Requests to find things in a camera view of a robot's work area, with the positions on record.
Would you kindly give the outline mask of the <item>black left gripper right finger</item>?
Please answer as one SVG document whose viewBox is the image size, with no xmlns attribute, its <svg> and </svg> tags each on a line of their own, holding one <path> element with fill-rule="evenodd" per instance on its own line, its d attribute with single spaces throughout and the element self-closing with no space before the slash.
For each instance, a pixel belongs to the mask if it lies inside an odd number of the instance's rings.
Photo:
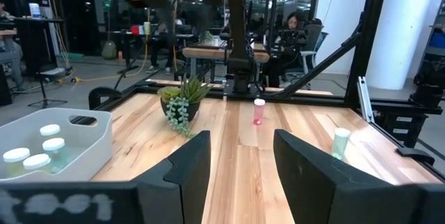
<svg viewBox="0 0 445 224">
<path fill-rule="evenodd" d="M 421 192 L 394 186 L 277 129 L 278 175 L 296 224 L 421 224 Z"/>
</svg>

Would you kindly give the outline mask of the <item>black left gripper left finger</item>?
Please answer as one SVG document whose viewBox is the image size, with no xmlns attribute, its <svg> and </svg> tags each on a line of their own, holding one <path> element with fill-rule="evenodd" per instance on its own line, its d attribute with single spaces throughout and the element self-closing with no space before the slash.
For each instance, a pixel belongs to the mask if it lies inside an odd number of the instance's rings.
<svg viewBox="0 0 445 224">
<path fill-rule="evenodd" d="M 201 224 L 211 168 L 211 132 L 201 131 L 133 180 L 143 224 Z"/>
</svg>

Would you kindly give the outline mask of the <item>small teal pill bottle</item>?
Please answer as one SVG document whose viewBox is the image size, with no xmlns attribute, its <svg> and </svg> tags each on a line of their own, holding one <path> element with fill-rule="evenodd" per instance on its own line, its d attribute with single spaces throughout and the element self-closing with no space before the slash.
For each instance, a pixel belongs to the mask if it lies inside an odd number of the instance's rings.
<svg viewBox="0 0 445 224">
<path fill-rule="evenodd" d="M 51 172 L 58 173 L 67 165 L 65 140 L 63 138 L 51 138 L 42 144 L 42 149 L 51 159 Z"/>
</svg>

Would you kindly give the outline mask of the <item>clear pill bottle white cap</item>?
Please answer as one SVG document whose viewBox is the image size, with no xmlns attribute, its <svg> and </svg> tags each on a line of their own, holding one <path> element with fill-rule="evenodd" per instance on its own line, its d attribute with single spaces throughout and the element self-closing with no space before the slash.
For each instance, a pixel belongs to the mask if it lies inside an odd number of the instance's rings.
<svg viewBox="0 0 445 224">
<path fill-rule="evenodd" d="M 62 138 L 61 128 L 57 124 L 45 125 L 40 128 L 40 144 L 53 138 Z"/>
</svg>

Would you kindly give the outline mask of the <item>small yellow-green pill bottle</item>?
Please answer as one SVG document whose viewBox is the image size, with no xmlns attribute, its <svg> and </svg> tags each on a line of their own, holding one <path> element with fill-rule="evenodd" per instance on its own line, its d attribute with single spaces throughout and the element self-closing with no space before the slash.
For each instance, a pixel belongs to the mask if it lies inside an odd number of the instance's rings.
<svg viewBox="0 0 445 224">
<path fill-rule="evenodd" d="M 51 158 L 48 154 L 36 154 L 23 160 L 24 170 L 27 173 L 34 171 L 51 172 Z"/>
</svg>

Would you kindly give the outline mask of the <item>large yellow pill bottle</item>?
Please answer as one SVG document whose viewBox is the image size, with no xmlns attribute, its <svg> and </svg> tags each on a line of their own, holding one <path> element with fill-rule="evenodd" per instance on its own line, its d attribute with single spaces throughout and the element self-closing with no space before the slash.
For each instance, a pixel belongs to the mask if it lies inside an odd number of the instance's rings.
<svg viewBox="0 0 445 224">
<path fill-rule="evenodd" d="M 7 176 L 17 177 L 23 175 L 26 172 L 23 161 L 29 158 L 30 155 L 30 149 L 26 147 L 19 147 L 5 152 L 3 154 L 3 161 L 6 164 Z"/>
</svg>

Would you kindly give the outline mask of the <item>large teal pill bottle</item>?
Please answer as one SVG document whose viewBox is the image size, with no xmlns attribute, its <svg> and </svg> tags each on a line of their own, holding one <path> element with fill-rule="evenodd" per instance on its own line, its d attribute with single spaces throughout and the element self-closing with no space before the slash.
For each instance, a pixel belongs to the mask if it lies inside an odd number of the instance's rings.
<svg viewBox="0 0 445 224">
<path fill-rule="evenodd" d="M 344 128 L 334 130 L 334 140 L 332 144 L 332 156 L 342 160 L 351 132 Z"/>
</svg>

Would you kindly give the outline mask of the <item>pink pill bottle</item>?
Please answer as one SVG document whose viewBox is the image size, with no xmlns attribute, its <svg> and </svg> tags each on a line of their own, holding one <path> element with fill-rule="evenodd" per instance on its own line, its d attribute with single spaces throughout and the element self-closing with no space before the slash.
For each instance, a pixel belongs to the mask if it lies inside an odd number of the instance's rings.
<svg viewBox="0 0 445 224">
<path fill-rule="evenodd" d="M 264 99 L 258 98 L 254 100 L 253 123 L 255 125 L 260 125 L 262 123 L 265 106 L 266 106 L 266 101 Z"/>
</svg>

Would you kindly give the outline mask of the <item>white plastic basket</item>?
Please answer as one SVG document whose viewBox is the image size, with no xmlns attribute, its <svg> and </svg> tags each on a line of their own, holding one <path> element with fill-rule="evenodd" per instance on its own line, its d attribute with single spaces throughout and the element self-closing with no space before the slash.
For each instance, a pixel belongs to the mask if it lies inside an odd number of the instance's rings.
<svg viewBox="0 0 445 224">
<path fill-rule="evenodd" d="M 57 173 L 32 171 L 9 177 L 3 153 L 19 148 L 43 152 L 40 128 L 56 124 L 65 139 L 67 165 Z M 112 157 L 112 115 L 105 111 L 51 108 L 36 111 L 0 127 L 0 184 L 24 182 L 86 182 Z"/>
</svg>

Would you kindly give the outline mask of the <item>succulent plant in black pot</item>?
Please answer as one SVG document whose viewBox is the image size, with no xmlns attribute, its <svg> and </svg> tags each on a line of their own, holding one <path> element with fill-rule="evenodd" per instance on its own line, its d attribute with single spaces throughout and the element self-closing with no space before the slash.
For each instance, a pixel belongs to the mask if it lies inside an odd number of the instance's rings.
<svg viewBox="0 0 445 224">
<path fill-rule="evenodd" d="M 160 88 L 157 95 L 170 127 L 186 138 L 194 137 L 190 123 L 210 90 L 211 86 L 195 75 L 181 81 L 180 86 Z"/>
</svg>

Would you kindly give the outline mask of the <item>wooden work table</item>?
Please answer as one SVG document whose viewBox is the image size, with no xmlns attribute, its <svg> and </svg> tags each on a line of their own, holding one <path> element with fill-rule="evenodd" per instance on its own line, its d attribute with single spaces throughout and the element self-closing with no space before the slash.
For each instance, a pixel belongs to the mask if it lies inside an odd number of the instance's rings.
<svg viewBox="0 0 445 224">
<path fill-rule="evenodd" d="M 269 54 L 261 43 L 250 44 L 256 62 L 265 63 L 269 59 Z M 191 74 L 197 76 L 197 60 L 210 59 L 213 61 L 227 61 L 232 50 L 226 40 L 213 39 L 197 45 L 185 47 L 182 54 L 190 59 Z"/>
</svg>

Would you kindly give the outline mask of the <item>grey office chair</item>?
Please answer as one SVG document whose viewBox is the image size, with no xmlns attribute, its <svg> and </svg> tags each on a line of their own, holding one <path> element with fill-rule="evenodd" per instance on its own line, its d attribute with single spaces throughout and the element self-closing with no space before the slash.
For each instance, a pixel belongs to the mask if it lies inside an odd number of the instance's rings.
<svg viewBox="0 0 445 224">
<path fill-rule="evenodd" d="M 304 27 L 307 33 L 307 42 L 304 47 L 301 48 L 300 57 L 303 66 L 304 74 L 308 74 L 316 66 L 316 55 L 323 44 L 327 33 L 322 32 L 323 25 L 308 24 Z"/>
</svg>

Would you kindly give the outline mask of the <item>black table clamp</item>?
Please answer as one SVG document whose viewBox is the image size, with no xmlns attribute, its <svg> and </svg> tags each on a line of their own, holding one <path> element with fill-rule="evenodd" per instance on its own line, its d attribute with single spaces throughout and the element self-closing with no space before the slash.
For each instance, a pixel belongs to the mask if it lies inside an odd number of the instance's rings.
<svg viewBox="0 0 445 224">
<path fill-rule="evenodd" d="M 409 157 L 415 161 L 427 163 L 431 166 L 433 166 L 435 162 L 435 159 L 423 150 L 410 147 L 400 147 L 396 149 L 396 152 L 402 157 Z"/>
</svg>

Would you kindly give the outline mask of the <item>black desk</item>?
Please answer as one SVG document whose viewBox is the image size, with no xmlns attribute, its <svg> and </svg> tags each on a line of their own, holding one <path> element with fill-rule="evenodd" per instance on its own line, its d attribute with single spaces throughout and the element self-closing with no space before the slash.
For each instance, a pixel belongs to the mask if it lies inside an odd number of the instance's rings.
<svg viewBox="0 0 445 224">
<path fill-rule="evenodd" d="M 27 17 L 14 19 L 26 75 L 35 76 L 40 72 L 47 72 L 58 67 L 49 27 L 62 23 L 62 19 Z"/>
</svg>

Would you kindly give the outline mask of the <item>white column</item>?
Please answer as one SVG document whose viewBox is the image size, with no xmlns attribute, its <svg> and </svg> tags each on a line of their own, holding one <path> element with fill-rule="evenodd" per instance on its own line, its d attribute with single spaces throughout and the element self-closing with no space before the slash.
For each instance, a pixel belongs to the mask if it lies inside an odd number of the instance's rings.
<svg viewBox="0 0 445 224">
<path fill-rule="evenodd" d="M 400 90 L 415 76 L 442 0 L 384 0 L 373 43 L 368 86 Z"/>
</svg>

